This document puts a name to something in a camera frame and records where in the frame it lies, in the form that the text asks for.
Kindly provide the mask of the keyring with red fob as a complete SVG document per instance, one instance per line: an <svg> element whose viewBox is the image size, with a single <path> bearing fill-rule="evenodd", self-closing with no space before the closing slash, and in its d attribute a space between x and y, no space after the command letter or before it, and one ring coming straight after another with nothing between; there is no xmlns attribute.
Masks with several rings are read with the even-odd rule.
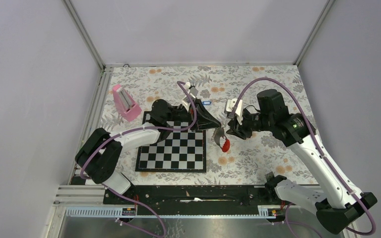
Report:
<svg viewBox="0 0 381 238"><path fill-rule="evenodd" d="M227 138L223 127L218 127L214 130L213 141L220 147L222 152L228 152L230 150L230 140Z"/></svg>

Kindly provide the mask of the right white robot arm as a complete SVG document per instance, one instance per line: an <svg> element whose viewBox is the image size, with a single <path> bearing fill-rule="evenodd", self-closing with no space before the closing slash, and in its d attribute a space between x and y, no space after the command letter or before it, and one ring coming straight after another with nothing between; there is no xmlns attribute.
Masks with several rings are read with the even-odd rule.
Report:
<svg viewBox="0 0 381 238"><path fill-rule="evenodd" d="M225 113L232 119L227 134L248 139L254 131L269 131L306 165L319 183L317 192L274 176L265 184L265 198L271 204L294 203L316 215L332 234L339 234L377 203L371 192L363 192L341 171L326 150L315 129L300 113L289 113L283 96L275 89L257 94L260 109L250 113L237 98L226 102Z"/></svg>

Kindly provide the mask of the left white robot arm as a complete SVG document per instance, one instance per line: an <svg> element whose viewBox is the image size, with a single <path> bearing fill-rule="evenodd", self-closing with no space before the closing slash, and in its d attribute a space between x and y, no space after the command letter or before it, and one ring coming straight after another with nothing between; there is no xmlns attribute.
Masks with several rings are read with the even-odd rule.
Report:
<svg viewBox="0 0 381 238"><path fill-rule="evenodd" d="M205 131L221 128L221 122L211 115L200 99L187 106L172 106L163 99L156 100L149 111L149 120L142 126L117 134L103 128L94 130L75 156L81 167L80 176L115 191L115 198L123 204L134 197L132 183L115 167L122 152L165 141L173 133Z"/></svg>

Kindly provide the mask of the black white chessboard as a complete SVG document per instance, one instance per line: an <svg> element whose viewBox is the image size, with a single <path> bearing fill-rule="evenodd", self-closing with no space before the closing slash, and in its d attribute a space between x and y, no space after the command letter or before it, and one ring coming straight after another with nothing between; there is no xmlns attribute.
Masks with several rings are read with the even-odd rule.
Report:
<svg viewBox="0 0 381 238"><path fill-rule="evenodd" d="M138 148L136 172L206 172L206 132L171 131L160 142Z"/></svg>

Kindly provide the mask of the pink metronome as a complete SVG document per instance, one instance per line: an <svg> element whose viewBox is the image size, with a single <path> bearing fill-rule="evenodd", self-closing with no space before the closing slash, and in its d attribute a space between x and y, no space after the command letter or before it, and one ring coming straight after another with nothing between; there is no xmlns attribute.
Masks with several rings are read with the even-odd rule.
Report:
<svg viewBox="0 0 381 238"><path fill-rule="evenodd" d="M138 118L142 109L124 87L117 84L112 88L112 93L116 110L123 119L131 122Z"/></svg>

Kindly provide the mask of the floral table mat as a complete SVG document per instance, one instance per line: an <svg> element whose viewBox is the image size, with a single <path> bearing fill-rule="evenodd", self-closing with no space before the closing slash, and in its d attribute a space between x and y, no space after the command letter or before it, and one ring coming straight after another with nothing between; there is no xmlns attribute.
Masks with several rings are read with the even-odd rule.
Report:
<svg viewBox="0 0 381 238"><path fill-rule="evenodd" d="M309 121L315 122L295 65L116 67L109 76L109 86L125 87L143 111L157 99L178 105L184 94L177 83L182 81L196 87L198 97L209 102L206 109L223 124L228 122L224 114L228 99L244 92L244 106L253 110L258 107L257 93L269 88L282 93L291 113L301 106ZM261 185L269 172L298 184L316 183L305 164L269 132L255 132L247 140L230 136L228 152L215 144L212 133L206 133L205 173L137 172L136 149L122 152L117 171L135 185Z"/></svg>

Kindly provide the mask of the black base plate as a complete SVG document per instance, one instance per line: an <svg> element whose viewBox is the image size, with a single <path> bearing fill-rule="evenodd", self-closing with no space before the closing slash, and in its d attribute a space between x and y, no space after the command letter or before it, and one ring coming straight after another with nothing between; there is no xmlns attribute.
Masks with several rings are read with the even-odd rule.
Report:
<svg viewBox="0 0 381 238"><path fill-rule="evenodd" d="M133 185L120 198L106 190L105 205L131 205L139 216L249 216L260 208L283 209L288 201L273 197L255 185Z"/></svg>

